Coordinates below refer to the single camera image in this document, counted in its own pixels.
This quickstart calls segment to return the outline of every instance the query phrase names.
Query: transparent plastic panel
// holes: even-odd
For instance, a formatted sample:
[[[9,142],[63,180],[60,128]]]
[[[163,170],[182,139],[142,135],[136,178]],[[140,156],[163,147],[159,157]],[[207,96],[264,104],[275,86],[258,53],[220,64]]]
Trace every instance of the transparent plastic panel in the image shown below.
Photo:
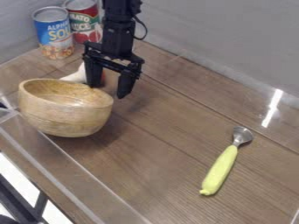
[[[95,223],[151,223],[15,111],[0,110],[0,139],[18,151]]]

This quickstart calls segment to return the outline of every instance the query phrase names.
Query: white wall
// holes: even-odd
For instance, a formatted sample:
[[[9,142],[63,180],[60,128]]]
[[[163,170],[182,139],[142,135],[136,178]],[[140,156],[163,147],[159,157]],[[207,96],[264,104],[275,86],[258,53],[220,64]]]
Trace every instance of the white wall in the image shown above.
[[[31,14],[63,0],[0,0],[0,63],[36,48],[38,39]]]
[[[150,42],[248,85],[299,95],[298,1],[144,0],[143,10]]]

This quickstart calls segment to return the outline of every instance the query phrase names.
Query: red can label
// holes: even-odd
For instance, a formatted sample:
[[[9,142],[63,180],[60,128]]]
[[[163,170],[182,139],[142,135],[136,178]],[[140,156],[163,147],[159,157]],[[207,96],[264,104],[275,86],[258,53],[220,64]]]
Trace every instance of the red can label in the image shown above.
[[[79,44],[87,40],[91,42],[102,40],[103,31],[96,4],[86,10],[70,10],[70,26]]]

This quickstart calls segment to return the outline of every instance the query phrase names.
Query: spoon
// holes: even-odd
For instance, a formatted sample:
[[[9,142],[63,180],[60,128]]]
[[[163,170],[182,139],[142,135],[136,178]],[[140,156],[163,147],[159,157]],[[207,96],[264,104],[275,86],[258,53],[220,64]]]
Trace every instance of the spoon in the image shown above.
[[[210,168],[210,172],[202,182],[202,195],[208,196],[218,192],[235,163],[239,154],[239,146],[251,142],[252,140],[254,135],[247,128],[239,126],[234,128],[234,143],[222,152],[216,162]]]

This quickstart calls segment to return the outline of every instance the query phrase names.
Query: soup can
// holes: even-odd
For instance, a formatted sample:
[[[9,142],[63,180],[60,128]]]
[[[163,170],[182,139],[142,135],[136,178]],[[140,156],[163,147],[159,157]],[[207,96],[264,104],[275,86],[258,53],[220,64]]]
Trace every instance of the soup can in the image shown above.
[[[63,7],[70,11],[70,27],[76,42],[100,42],[103,30],[99,16],[99,0],[67,0]]]
[[[74,53],[68,11],[56,6],[44,7],[32,13],[42,54],[52,59],[64,59]]]

